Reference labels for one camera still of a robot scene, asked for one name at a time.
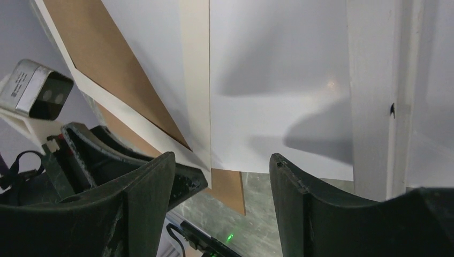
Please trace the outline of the white photo sheet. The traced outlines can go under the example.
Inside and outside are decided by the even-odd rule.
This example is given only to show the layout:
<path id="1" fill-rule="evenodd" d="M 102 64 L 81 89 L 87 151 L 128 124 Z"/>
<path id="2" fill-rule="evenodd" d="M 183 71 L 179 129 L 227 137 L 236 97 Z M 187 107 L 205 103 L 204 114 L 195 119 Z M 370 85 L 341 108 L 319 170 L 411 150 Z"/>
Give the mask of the white photo sheet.
<path id="1" fill-rule="evenodd" d="M 210 1 L 212 166 L 352 180 L 345 1 Z"/>

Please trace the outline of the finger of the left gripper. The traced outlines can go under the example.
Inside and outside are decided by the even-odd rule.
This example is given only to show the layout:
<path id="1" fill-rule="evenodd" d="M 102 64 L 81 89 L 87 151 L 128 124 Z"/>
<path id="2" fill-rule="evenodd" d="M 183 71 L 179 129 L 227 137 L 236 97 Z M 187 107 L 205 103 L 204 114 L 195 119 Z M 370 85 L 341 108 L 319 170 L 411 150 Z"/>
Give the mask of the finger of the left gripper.
<path id="1" fill-rule="evenodd" d="M 73 122 L 62 127 L 62 134 L 72 153 L 67 178 L 75 193 L 117 180 L 154 160 L 121 143 L 105 126 L 89 129 Z"/>
<path id="2" fill-rule="evenodd" d="M 107 146 L 128 157 L 142 160 L 143 162 L 153 159 L 152 157 L 137 153 L 122 144 L 105 126 L 99 125 L 90 129 L 90 131 Z M 177 163 L 168 208 L 174 209 L 174 207 L 207 187 L 208 182 L 200 169 Z"/>

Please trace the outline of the silver picture frame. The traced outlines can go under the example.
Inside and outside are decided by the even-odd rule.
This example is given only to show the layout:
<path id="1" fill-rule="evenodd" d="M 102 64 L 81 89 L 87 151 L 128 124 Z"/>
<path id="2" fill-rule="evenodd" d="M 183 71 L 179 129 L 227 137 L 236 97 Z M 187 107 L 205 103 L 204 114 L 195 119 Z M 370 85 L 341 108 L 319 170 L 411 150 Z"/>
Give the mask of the silver picture frame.
<path id="1" fill-rule="evenodd" d="M 357 195 L 453 187 L 453 1 L 347 1 Z"/>

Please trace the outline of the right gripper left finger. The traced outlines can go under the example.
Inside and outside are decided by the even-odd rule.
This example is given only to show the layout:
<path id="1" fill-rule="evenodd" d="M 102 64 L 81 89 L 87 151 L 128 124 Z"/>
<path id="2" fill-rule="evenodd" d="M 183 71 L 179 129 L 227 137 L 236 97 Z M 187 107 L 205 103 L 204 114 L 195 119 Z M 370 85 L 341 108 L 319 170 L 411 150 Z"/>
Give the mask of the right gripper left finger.
<path id="1" fill-rule="evenodd" d="M 1 256 L 156 256 L 176 162 L 166 152 L 60 202 L 1 206 Z"/>

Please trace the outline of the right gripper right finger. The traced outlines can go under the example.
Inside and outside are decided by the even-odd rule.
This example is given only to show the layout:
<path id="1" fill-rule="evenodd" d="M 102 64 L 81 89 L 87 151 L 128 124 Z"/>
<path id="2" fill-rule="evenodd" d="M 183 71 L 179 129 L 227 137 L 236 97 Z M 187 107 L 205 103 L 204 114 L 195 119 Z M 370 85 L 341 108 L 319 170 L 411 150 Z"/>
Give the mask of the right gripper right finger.
<path id="1" fill-rule="evenodd" d="M 279 153 L 269 174 L 284 256 L 453 256 L 453 189 L 378 202 L 338 189 Z"/>

